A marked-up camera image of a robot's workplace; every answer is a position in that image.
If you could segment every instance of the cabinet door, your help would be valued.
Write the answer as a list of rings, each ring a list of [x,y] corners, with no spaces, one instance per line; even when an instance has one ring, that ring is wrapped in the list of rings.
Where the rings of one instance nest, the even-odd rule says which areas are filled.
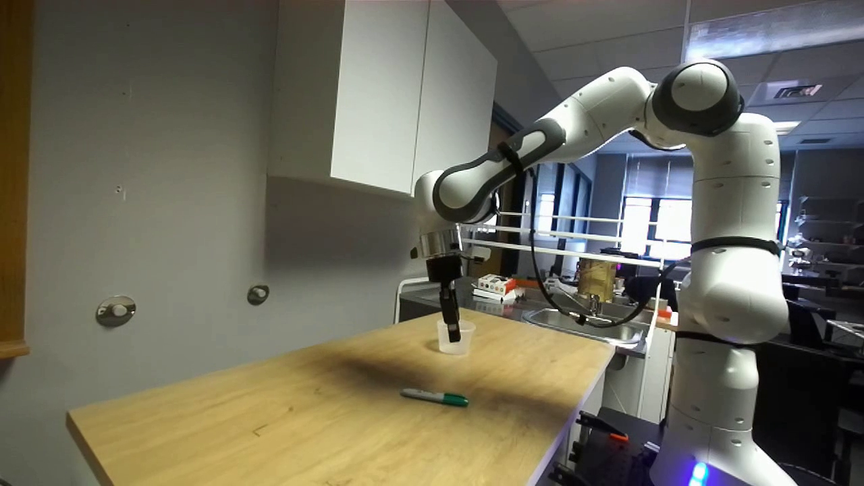
[[[411,191],[428,17],[428,0],[345,3],[331,176]]]
[[[446,2],[432,2],[414,182],[487,151],[498,63]]]

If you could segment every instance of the stainless steel sink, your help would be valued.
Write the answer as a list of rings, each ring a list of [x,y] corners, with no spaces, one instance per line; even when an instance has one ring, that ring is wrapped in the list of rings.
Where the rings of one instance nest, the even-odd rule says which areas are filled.
[[[603,310],[604,312],[598,314],[598,317],[618,320],[629,314],[632,308],[625,305],[603,304]],[[613,346],[625,349],[636,348],[647,336],[648,324],[641,322],[639,320],[641,317],[612,328],[596,328],[587,324],[579,324],[573,318],[563,315],[556,309],[535,310],[524,315],[525,321],[537,326],[608,342]]]

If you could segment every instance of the clear plastic cup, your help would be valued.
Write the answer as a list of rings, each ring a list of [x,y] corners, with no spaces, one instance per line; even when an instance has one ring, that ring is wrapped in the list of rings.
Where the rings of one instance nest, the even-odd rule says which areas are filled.
[[[474,335],[474,330],[477,326],[469,321],[459,321],[459,332],[461,339],[459,342],[450,342],[450,336],[447,332],[447,325],[443,320],[438,320],[438,350],[448,355],[467,355],[468,348],[471,347],[471,337]]]

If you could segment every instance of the blue led light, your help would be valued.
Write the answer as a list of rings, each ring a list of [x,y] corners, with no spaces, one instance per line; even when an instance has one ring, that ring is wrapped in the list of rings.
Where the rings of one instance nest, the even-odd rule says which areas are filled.
[[[708,478],[708,466],[705,465],[705,463],[696,463],[696,465],[693,466],[693,479],[702,483],[706,478]]]

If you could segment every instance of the green marker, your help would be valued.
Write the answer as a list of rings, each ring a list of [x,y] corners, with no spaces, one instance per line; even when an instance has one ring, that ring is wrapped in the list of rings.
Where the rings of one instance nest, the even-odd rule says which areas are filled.
[[[468,399],[455,393],[432,393],[415,388],[403,388],[399,394],[410,399],[433,401],[444,405],[468,406]]]

